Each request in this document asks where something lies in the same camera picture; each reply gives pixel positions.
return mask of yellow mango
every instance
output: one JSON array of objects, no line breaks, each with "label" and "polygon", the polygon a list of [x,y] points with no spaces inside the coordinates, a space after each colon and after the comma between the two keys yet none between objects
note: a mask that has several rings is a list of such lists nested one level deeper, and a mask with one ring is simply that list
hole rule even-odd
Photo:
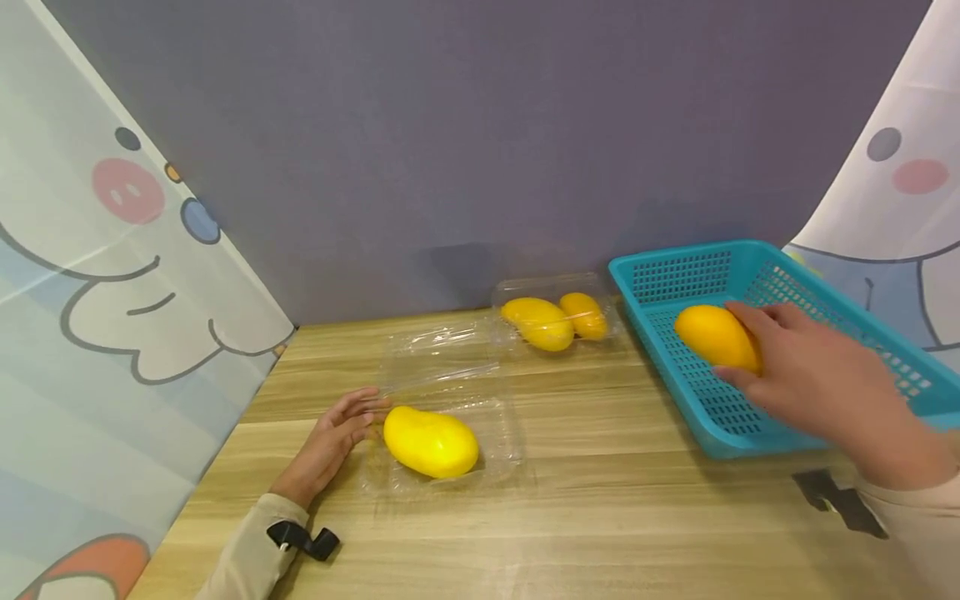
[{"label": "yellow mango", "polygon": [[596,300],[572,292],[560,299],[560,307],[573,322],[573,330],[585,340],[602,340],[607,337],[607,319]]},{"label": "yellow mango", "polygon": [[400,464],[436,479],[468,473],[480,456],[476,436],[461,420],[411,406],[387,414],[383,441]]},{"label": "yellow mango", "polygon": [[760,374],[763,364],[753,334],[726,308],[689,306],[673,325],[677,337],[711,365]]},{"label": "yellow mango", "polygon": [[566,350],[573,342],[573,323],[553,302],[540,298],[515,298],[500,308],[500,315],[536,348]]}]

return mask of black strap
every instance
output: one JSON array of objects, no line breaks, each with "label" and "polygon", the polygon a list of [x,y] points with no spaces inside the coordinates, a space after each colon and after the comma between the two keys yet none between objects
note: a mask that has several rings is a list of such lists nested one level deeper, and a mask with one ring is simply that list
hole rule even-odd
[{"label": "black strap", "polygon": [[325,561],[340,545],[340,538],[326,527],[312,540],[310,532],[294,521],[274,523],[267,528],[267,535],[281,550],[294,547],[317,561]]},{"label": "black strap", "polygon": [[863,532],[881,540],[888,538],[887,532],[860,499],[860,494],[856,490],[838,488],[830,472],[825,468],[794,473],[793,480],[804,493],[810,506],[821,512],[832,509],[839,513],[847,529]]}]

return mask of beige sleeve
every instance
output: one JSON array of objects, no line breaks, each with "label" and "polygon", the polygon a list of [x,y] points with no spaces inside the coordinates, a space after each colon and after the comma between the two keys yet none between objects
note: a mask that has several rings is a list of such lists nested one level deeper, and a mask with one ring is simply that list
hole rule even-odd
[{"label": "beige sleeve", "polygon": [[918,492],[893,492],[866,482],[857,489],[938,597],[960,598],[960,475]]},{"label": "beige sleeve", "polygon": [[260,496],[230,538],[197,600],[266,600],[297,554],[292,548],[280,550],[267,536],[267,528],[283,520],[306,525],[307,514],[282,496]]}]

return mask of cartoon print curtain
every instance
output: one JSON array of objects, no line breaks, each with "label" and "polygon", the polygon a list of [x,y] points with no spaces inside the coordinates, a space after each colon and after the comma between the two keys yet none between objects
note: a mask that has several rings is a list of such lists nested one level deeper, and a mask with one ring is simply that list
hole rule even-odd
[{"label": "cartoon print curtain", "polygon": [[132,587],[293,327],[38,0],[0,3],[0,598]]},{"label": "cartoon print curtain", "polygon": [[935,0],[787,252],[960,372],[960,0]]}]

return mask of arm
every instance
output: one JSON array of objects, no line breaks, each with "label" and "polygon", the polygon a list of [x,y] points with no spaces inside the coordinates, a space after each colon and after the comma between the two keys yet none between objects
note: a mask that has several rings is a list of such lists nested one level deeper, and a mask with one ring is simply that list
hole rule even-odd
[{"label": "arm", "polygon": [[890,538],[932,588],[956,598],[960,475],[947,439],[913,414],[872,350],[796,306],[728,308],[756,337],[763,372],[717,367],[717,375],[771,417],[840,448]]},{"label": "arm", "polygon": [[295,556],[267,537],[267,528],[282,520],[306,525],[307,514],[283,496],[260,496],[227,542],[197,600],[261,600],[269,596]]},{"label": "arm", "polygon": [[240,523],[197,600],[265,600],[270,595],[295,551],[280,550],[267,528],[283,520],[306,526],[310,504],[388,406],[375,388],[364,388],[340,398],[317,420],[300,452]]},{"label": "arm", "polygon": [[927,584],[939,597],[955,598],[960,591],[960,476],[914,492],[887,490],[866,481],[857,489]]}]

